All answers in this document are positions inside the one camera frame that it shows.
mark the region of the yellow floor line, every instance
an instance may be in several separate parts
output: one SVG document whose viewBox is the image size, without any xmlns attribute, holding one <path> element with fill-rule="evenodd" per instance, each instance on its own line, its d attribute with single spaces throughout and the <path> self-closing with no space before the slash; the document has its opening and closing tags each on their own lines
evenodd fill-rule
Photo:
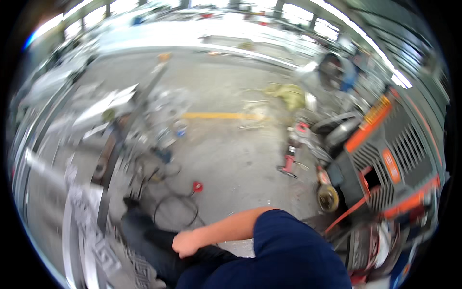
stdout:
<svg viewBox="0 0 462 289">
<path fill-rule="evenodd" d="M 183 118 L 202 118 L 202 119 L 250 119 L 263 120 L 267 117 L 258 114 L 244 114 L 234 112 L 186 112 Z"/>
</svg>

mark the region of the forearm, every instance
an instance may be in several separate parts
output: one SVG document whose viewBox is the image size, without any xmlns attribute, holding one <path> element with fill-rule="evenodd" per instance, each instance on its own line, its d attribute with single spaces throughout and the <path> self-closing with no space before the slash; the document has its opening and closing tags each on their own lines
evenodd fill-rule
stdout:
<svg viewBox="0 0 462 289">
<path fill-rule="evenodd" d="M 253 238 L 254 225 L 257 218 L 273 207 L 259 207 L 231 215 L 209 226 L 193 231 L 198 247 L 232 240 Z"/>
</svg>

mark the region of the red round object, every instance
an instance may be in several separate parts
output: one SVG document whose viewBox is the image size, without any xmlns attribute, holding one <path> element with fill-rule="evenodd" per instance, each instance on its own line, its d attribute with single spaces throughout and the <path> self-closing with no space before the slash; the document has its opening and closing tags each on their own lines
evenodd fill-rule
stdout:
<svg viewBox="0 0 462 289">
<path fill-rule="evenodd" d="M 201 182 L 193 182 L 193 192 L 200 193 L 202 192 L 203 186 Z"/>
</svg>

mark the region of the hand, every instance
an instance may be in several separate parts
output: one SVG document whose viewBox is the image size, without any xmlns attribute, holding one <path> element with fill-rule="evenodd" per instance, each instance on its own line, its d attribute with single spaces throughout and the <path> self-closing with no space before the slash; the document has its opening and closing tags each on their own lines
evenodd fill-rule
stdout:
<svg viewBox="0 0 462 289">
<path fill-rule="evenodd" d="M 198 243 L 195 231 L 183 231 L 173 238 L 172 249 L 183 259 L 196 254 L 200 248 Z"/>
</svg>

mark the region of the machine vent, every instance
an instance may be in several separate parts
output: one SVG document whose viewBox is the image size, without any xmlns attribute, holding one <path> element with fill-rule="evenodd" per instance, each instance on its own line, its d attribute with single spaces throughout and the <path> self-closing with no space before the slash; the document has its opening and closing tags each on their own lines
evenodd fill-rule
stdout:
<svg viewBox="0 0 462 289">
<path fill-rule="evenodd" d="M 380 181 L 380 189 L 373 193 L 369 200 L 370 208 L 381 211 L 388 207 L 393 202 L 395 192 L 377 149 L 366 142 L 353 154 L 353 159 L 358 171 L 367 166 L 373 167 Z"/>
<path fill-rule="evenodd" d="M 391 142 L 397 162 L 405 174 L 409 174 L 425 158 L 426 152 L 412 124 L 408 124 Z"/>
</svg>

